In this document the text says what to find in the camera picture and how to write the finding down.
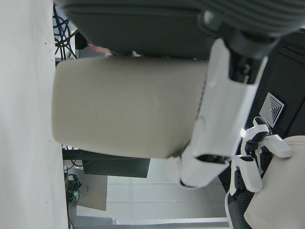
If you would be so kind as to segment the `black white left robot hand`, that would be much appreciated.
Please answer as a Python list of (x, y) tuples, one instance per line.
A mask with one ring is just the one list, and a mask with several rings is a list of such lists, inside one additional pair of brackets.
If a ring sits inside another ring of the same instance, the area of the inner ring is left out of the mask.
[(177, 185), (207, 186), (231, 163), (268, 55), (305, 23), (302, 0), (58, 0), (111, 57), (63, 61), (55, 141), (164, 158)]

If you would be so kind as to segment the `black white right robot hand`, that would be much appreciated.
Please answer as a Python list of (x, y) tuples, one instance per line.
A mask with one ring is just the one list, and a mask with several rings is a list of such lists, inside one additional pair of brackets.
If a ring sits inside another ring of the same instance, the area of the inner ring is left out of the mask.
[(273, 134), (261, 116), (253, 119), (253, 127), (241, 130), (241, 137), (240, 154), (232, 158), (230, 187), (225, 196), (225, 211), (231, 229), (250, 228), (244, 214), (254, 193), (262, 190), (262, 177), (273, 156), (292, 156), (288, 143)]

